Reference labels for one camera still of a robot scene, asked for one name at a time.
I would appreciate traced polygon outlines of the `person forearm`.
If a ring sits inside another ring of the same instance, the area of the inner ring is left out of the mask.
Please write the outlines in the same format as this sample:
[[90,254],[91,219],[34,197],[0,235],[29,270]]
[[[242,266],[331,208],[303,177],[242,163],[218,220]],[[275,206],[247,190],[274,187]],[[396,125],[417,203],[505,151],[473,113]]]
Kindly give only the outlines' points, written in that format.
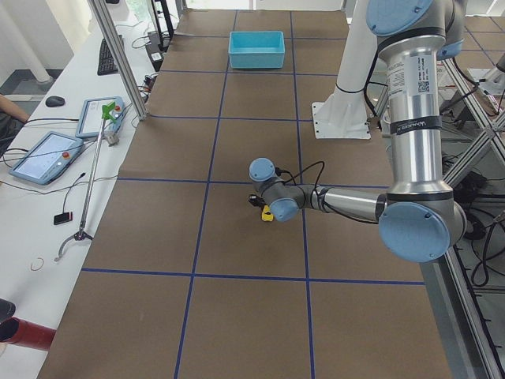
[[0,95],[0,108],[1,112],[10,115],[22,123],[26,123],[30,117],[26,111],[5,97],[3,94]]

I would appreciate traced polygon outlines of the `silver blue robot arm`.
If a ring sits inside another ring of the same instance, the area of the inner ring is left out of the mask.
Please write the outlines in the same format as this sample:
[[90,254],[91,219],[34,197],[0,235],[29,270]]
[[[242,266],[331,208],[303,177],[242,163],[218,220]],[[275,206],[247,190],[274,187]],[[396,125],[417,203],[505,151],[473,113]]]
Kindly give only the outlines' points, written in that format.
[[462,49],[464,1],[372,1],[366,23],[387,65],[393,182],[383,194],[287,185],[266,158],[249,176],[279,221],[303,208],[379,227],[383,244],[413,262],[443,256],[464,234],[466,217],[443,180],[436,64]]

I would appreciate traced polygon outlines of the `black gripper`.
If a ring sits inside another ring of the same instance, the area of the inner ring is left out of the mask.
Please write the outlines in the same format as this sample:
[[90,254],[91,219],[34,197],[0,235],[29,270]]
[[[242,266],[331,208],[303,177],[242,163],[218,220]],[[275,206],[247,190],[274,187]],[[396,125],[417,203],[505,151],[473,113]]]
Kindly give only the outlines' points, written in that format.
[[256,194],[249,194],[248,197],[248,202],[253,206],[257,208],[263,208],[264,207],[264,199],[257,196]]

